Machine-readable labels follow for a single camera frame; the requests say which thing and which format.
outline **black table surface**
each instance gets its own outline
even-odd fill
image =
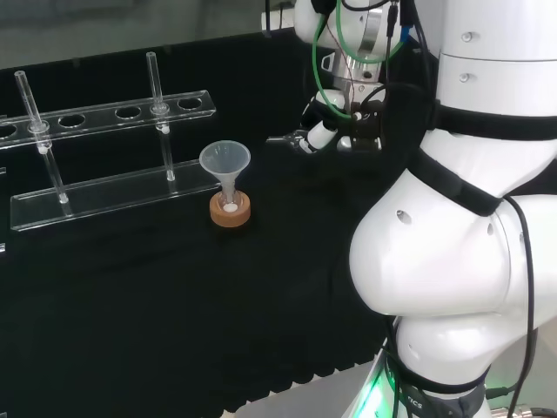
[[[384,155],[312,158],[265,145],[305,107],[308,49],[285,31],[154,49],[165,94],[206,89],[214,118],[178,124],[175,161],[215,140],[246,144],[235,231],[211,223],[210,193],[9,233],[0,257],[0,412],[10,418],[218,417],[293,381],[378,351],[381,318],[353,289],[353,231],[404,169],[424,109],[393,95]],[[148,97],[146,51],[26,68],[41,111]],[[401,78],[416,78],[411,50]],[[0,114],[23,114],[13,71]],[[48,187],[36,150],[5,152],[10,195]],[[161,165],[149,128],[59,141],[64,182]],[[523,192],[556,192],[554,167]]]

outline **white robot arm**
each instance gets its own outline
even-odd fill
[[[425,168],[404,171],[364,217],[350,267],[372,310],[401,317],[396,341],[404,366],[439,387],[457,388],[481,381],[527,332],[523,228],[502,198],[557,156],[557,2],[446,0],[445,7],[440,120],[420,147]],[[299,37],[311,42],[318,22],[312,2],[298,0],[295,16]],[[357,50],[369,14],[343,10],[343,16],[341,29]],[[324,33],[320,44],[332,46],[330,36]],[[374,53],[384,54],[382,48],[378,42]],[[464,185],[470,196],[448,192],[447,183]],[[482,213],[463,203],[482,197],[499,203]],[[538,327],[557,316],[557,197],[516,200],[529,226]],[[472,392],[429,395],[450,403]],[[403,409],[399,416],[406,416]],[[485,400],[472,412],[491,416]]]
[[[333,74],[335,90],[318,92],[306,108],[301,124],[301,129],[306,132],[303,136],[300,136],[303,131],[297,131],[298,135],[289,136],[289,138],[298,138],[294,142],[289,141],[298,150],[305,153],[318,152],[326,148],[334,139],[339,138],[337,147],[342,152],[353,151],[353,149],[380,151],[379,114],[364,118],[364,112],[353,109],[354,105],[361,104],[365,97],[381,86],[379,74],[381,63],[387,53],[387,26],[389,26],[388,16],[391,8],[390,2],[382,3],[377,9],[342,10],[339,16],[335,11],[326,19],[326,28],[321,28],[318,45],[337,50],[325,57],[319,66],[321,70]],[[357,0],[354,6],[369,9],[369,2]],[[321,15],[316,13],[311,0],[296,3],[294,19],[298,36],[312,44],[316,30],[321,25]],[[398,18],[393,22],[390,36],[391,52],[395,48],[398,49],[397,45],[401,41],[404,42],[407,37],[408,30],[404,31],[399,23]],[[360,60],[354,58],[355,52],[350,51],[357,51],[357,58]],[[385,92],[378,91],[374,100],[381,102],[384,98]],[[339,124],[344,129],[339,129],[338,125],[330,122],[331,118],[327,113],[333,117],[334,114],[327,109],[327,99],[345,114],[353,116],[351,125],[344,121],[344,124]],[[315,119],[315,116],[317,121],[309,125],[305,124],[307,119]]]

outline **acrylic test tube rack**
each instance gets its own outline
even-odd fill
[[[28,116],[2,119],[0,150],[33,145],[43,156],[52,188],[12,196],[10,227],[15,231],[52,225],[126,207],[172,199],[219,184],[197,160],[173,164],[171,122],[207,118],[217,110],[208,91],[163,96],[157,57],[147,53],[152,98],[39,113],[27,77],[16,80]],[[153,125],[161,144],[164,166],[65,185],[52,152],[52,141]]]

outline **black cable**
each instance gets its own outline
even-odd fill
[[[538,330],[534,329],[534,352],[536,351],[536,346],[538,343]],[[532,370],[532,365],[534,364],[534,356],[530,359],[530,363],[528,364],[528,371],[527,374],[530,374],[530,370]],[[518,382],[514,383],[512,386],[506,388],[489,388],[486,389],[486,398],[488,400],[492,400],[495,398],[500,398],[501,396],[507,396],[508,394],[514,392],[518,387]]]
[[[400,376],[396,365],[393,367],[393,372],[394,372],[393,418],[398,418],[399,403],[400,403]]]
[[[393,40],[392,37],[388,37],[386,39],[386,58],[385,58],[385,84],[389,84],[391,81],[391,77],[389,75],[389,58],[391,57],[391,41]]]
[[[377,9],[378,7],[384,6],[385,4],[389,3],[391,0],[381,0],[376,4],[372,4],[371,6],[364,6],[364,7],[355,7],[351,6],[346,2],[346,0],[342,0],[342,5],[345,6],[348,10],[351,11],[369,11],[373,9]]]
[[[340,46],[340,42],[339,40],[332,34],[332,30],[329,27],[329,22],[326,22],[325,24],[327,30],[329,31],[329,35],[331,35],[331,38],[334,40],[335,44],[337,45],[337,49],[340,51],[340,54],[342,55],[342,58],[344,58],[345,60],[345,64],[346,64],[346,68],[348,69],[348,75],[350,76],[350,86],[352,87],[352,99],[356,97],[356,89],[354,88],[354,79],[352,77],[352,70],[350,69],[350,65],[348,64],[348,57],[346,56],[346,53],[343,51],[342,47]],[[348,114],[352,115],[352,108],[351,106],[348,106]]]
[[[362,101],[361,107],[363,108],[367,103],[375,97],[378,93],[382,92],[383,90],[409,90],[415,93],[418,93],[420,96],[423,96],[427,99],[431,99],[429,95],[419,86],[416,84],[409,84],[409,83],[389,83],[383,84],[371,93],[367,95],[367,97]]]
[[[424,33],[424,28],[421,25],[421,21],[419,20],[418,9],[416,8],[416,1],[408,1],[410,1],[412,4],[414,26],[416,27],[416,33],[418,35],[419,48],[421,49],[421,61],[424,69],[424,78],[426,79],[426,90],[433,96],[434,93],[432,89],[432,69],[429,60],[429,47],[427,46],[426,35]]]
[[[530,408],[532,416],[547,416],[549,418],[557,418],[557,411],[547,408]]]
[[[530,242],[530,232],[528,231],[528,223],[526,216],[516,201],[511,197],[506,197],[506,201],[513,207],[519,216],[520,225],[522,227],[522,237],[524,239],[524,249],[526,252],[527,281],[528,281],[528,306],[527,306],[527,342],[526,352],[524,354],[524,363],[520,372],[519,381],[516,383],[511,406],[508,409],[507,418],[513,418],[514,409],[518,403],[520,391],[524,385],[529,371],[529,364],[535,354],[535,334],[534,334],[534,262],[532,260],[532,243]]]
[[[271,35],[271,0],[265,0],[265,19],[266,19],[266,31],[268,35]]]

